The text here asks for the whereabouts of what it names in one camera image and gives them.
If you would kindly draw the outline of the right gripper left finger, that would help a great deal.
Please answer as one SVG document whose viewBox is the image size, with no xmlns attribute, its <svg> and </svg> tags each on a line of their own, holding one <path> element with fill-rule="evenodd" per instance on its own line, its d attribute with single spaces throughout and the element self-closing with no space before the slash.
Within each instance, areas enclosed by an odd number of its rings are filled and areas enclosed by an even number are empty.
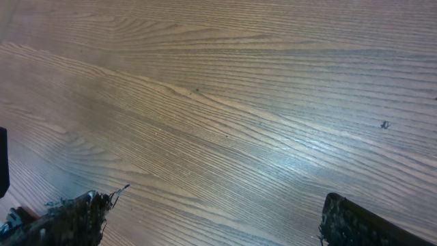
<svg viewBox="0 0 437 246">
<path fill-rule="evenodd" d="M 1 224 L 1 246 L 98 246 L 106 215 L 124 190 L 91 190 L 71 200 L 47 202 L 40 217 L 23 207 L 11 208 Z"/>
</svg>

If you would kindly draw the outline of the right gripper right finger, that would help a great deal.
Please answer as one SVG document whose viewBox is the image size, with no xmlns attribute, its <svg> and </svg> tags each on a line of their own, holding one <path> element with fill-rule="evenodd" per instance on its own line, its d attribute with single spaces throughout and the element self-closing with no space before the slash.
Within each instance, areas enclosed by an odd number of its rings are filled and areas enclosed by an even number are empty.
<svg viewBox="0 0 437 246">
<path fill-rule="evenodd" d="M 326 196 L 318 229 L 321 246 L 435 246 L 337 193 Z"/>
</svg>

